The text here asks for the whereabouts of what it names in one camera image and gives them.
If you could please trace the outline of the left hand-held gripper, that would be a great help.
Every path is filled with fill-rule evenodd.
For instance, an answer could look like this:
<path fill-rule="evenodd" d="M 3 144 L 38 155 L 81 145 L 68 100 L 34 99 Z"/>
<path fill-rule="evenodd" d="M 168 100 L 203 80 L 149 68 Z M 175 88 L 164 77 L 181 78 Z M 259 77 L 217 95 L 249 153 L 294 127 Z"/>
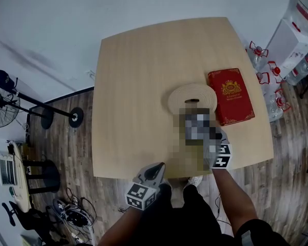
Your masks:
<path fill-rule="evenodd" d="M 128 185 L 125 193 L 126 204 L 142 211 L 151 206 L 157 199 L 165 169 L 163 162 L 143 167 Z"/>

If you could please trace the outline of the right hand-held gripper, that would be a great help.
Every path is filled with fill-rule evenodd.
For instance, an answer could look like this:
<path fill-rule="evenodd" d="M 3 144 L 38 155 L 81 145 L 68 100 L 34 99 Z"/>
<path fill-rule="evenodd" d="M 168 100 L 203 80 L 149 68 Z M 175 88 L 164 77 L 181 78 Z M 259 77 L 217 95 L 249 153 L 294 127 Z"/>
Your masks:
<path fill-rule="evenodd" d="M 226 169 L 233 157 L 232 145 L 229 144 L 227 134 L 222 128 L 216 128 L 216 146 L 210 153 L 209 165 L 211 169 Z"/>

